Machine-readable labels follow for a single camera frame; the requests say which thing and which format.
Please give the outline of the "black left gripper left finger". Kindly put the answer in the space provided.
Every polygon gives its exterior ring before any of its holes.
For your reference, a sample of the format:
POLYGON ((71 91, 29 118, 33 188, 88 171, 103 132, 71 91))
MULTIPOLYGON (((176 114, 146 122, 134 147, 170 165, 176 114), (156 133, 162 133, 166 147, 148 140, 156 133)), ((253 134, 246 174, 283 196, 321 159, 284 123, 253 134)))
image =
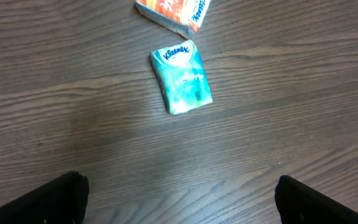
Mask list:
POLYGON ((70 171, 0 207, 0 223, 83 223, 88 178, 70 171))

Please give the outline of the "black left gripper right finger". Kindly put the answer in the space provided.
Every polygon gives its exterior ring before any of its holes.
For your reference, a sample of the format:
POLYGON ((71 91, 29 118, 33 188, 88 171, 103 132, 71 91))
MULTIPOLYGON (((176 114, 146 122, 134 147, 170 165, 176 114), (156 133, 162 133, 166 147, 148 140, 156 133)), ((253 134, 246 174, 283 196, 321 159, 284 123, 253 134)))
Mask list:
POLYGON ((280 177, 275 203, 282 224, 358 224, 358 213, 297 181, 280 177))

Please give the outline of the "teal tissue pack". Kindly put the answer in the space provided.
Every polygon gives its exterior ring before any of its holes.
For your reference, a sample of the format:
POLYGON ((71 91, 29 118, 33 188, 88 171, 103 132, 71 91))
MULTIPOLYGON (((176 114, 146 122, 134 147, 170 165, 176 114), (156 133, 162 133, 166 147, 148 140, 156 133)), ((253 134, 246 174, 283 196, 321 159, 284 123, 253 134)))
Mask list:
POLYGON ((203 61, 192 40, 151 51, 167 112, 176 115, 213 102, 203 61))

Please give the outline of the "orange tissue pack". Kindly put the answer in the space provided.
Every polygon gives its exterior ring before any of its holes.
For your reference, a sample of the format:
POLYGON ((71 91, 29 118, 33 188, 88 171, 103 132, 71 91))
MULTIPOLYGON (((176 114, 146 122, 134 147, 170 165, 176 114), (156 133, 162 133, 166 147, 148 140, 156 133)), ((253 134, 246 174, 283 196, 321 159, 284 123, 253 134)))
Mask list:
POLYGON ((141 15, 192 39, 199 32, 211 0, 136 0, 141 15))

